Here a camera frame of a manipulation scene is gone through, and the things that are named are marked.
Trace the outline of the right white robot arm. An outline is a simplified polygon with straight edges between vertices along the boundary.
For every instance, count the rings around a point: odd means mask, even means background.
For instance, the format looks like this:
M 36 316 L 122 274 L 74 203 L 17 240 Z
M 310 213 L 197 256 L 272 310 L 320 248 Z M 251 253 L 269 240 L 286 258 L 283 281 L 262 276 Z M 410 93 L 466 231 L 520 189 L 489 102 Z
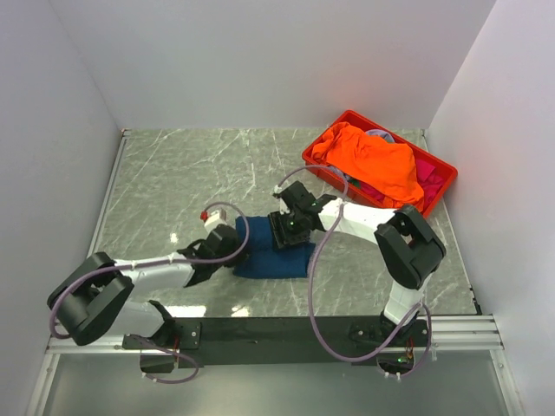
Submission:
M 357 237 L 379 248 L 393 279 L 379 316 L 381 336 L 389 345 L 403 344 L 411 335 L 410 326 L 421 308 L 428 279 L 447 253 L 420 212 L 412 205 L 385 209 L 329 194 L 317 198 L 299 181 L 285 188 L 276 186 L 273 196 L 280 200 L 279 210 L 269 215 L 278 249 L 308 241 L 313 231 L 324 233 L 309 261 L 309 291 L 313 290 L 317 260 L 332 233 Z

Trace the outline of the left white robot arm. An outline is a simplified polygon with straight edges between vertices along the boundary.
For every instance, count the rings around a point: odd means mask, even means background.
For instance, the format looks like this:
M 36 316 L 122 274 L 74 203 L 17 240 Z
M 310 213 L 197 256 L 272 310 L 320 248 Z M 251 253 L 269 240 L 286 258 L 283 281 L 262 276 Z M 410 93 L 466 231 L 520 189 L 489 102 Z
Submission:
M 175 318 L 158 301 L 132 302 L 130 296 L 203 283 L 241 258 L 247 240 L 220 224 L 206 238 L 164 257 L 124 261 L 97 252 L 49 295 L 50 332 L 78 346 L 112 334 L 139 336 L 163 348 L 180 335 Z

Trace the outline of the blue mickey t shirt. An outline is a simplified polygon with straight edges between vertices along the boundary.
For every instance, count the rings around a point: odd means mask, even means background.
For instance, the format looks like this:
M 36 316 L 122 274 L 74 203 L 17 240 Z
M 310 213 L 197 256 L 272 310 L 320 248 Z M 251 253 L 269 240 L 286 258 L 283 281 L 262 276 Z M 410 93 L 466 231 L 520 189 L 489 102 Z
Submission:
M 247 217 L 250 236 L 245 246 L 246 257 L 237 263 L 234 276 L 247 279 L 306 278 L 313 243 L 278 250 L 273 246 L 270 221 L 267 217 Z

